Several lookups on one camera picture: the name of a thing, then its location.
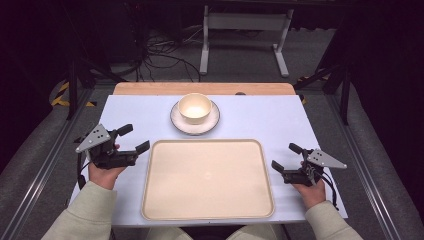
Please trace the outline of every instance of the white table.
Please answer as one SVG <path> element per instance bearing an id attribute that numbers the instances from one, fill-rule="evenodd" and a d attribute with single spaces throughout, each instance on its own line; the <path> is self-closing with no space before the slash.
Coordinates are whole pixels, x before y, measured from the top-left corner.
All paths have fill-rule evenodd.
<path id="1" fill-rule="evenodd" d="M 150 151 L 137 159 L 135 166 L 128 167 L 117 179 L 115 189 L 118 199 L 112 224 L 120 227 L 149 226 L 193 226 L 254 223 L 290 223 L 304 221 L 305 208 L 299 193 L 289 184 L 284 184 L 281 175 L 271 168 L 276 160 L 286 169 L 298 169 L 302 160 L 288 145 L 293 142 L 307 148 L 319 148 L 298 96 L 223 96 L 210 95 L 220 109 L 218 125 L 201 136 L 188 136 L 176 129 L 170 121 L 170 111 L 181 98 L 169 96 L 109 96 L 100 119 L 106 129 L 113 130 L 133 124 L 134 131 L 118 137 L 120 150 L 134 147 L 150 140 L 153 144 L 163 139 L 256 139 L 263 147 L 264 156 L 274 197 L 275 211 L 269 218 L 195 220 L 195 221 L 149 221 L 140 213 L 147 164 Z M 327 186 L 327 199 L 331 200 L 331 189 Z M 72 199 L 78 194 L 75 187 Z M 342 199 L 338 197 L 339 212 L 347 218 Z"/>

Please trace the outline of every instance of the wooden table edge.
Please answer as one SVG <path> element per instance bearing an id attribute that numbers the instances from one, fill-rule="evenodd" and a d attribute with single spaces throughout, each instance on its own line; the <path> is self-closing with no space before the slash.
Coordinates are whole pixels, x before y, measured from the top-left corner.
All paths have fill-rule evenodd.
<path id="1" fill-rule="evenodd" d="M 289 83 L 196 83 L 196 82 L 123 82 L 113 95 L 296 95 Z"/>

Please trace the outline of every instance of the tray rim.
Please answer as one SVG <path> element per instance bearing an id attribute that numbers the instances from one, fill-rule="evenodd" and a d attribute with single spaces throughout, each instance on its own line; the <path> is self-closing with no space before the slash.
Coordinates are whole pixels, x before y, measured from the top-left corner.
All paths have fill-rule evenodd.
<path id="1" fill-rule="evenodd" d="M 155 146 L 157 146 L 158 144 L 161 143 L 171 143 L 171 142 L 176 142 L 176 143 L 186 143 L 186 142 L 253 142 L 255 144 L 257 144 L 259 146 L 260 149 L 260 155 L 262 156 L 262 164 L 264 167 L 264 171 L 265 171 L 265 175 L 266 175 L 266 183 L 267 183 L 267 189 L 269 192 L 269 199 L 270 199 L 270 204 L 271 204 L 271 209 L 270 211 L 263 216 L 239 216 L 239 217 L 229 217 L 229 218 L 221 218 L 221 217 L 201 217 L 201 218 L 151 218 L 146 216 L 146 214 L 144 213 L 144 202 L 145 202 L 145 198 L 146 198 L 146 191 L 147 191 L 147 186 L 148 186 L 148 178 L 149 178 L 149 173 L 150 173 L 150 167 L 151 167 L 151 158 L 153 155 L 153 150 L 155 148 Z M 189 221 L 189 220 L 228 220 L 228 219 L 262 219 L 262 218 L 269 218 L 271 217 L 274 213 L 275 213 L 275 201 L 274 201 L 274 195 L 272 192 L 272 188 L 271 188 L 271 180 L 270 180 L 270 176 L 269 176 L 269 171 L 268 171 L 268 166 L 267 166 L 267 161 L 265 158 L 265 154 L 263 151 L 263 147 L 262 144 L 253 138 L 218 138 L 218 139 L 160 139 L 157 140 L 156 142 L 153 143 L 151 150 L 150 150 L 150 154 L 149 154 L 149 159 L 148 159 L 148 164 L 147 164 L 147 172 L 146 172 L 146 179 L 144 182 L 144 190 L 143 190 L 143 198 L 141 201 L 141 209 L 140 209 L 140 213 L 142 215 L 143 218 L 145 218 L 148 221 Z"/>

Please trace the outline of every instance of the metal bracket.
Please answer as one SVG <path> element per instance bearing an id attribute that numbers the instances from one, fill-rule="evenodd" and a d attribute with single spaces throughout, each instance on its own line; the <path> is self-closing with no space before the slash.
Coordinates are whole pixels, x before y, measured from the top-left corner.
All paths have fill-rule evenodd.
<path id="1" fill-rule="evenodd" d="M 102 124 L 97 125 L 84 141 L 75 149 L 75 152 L 82 153 L 85 150 L 100 145 L 110 140 L 110 135 Z"/>

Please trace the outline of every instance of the white saucer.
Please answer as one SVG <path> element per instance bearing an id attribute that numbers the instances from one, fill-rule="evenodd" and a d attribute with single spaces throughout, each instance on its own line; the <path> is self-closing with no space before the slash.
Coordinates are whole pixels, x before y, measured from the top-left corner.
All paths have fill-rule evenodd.
<path id="1" fill-rule="evenodd" d="M 200 135 L 210 131 L 218 124 L 219 121 L 219 109 L 218 106 L 212 101 L 212 110 L 205 119 L 205 122 L 198 125 L 188 124 L 184 121 L 180 112 L 177 108 L 178 103 L 172 107 L 171 110 L 171 121 L 176 128 L 188 135 Z"/>

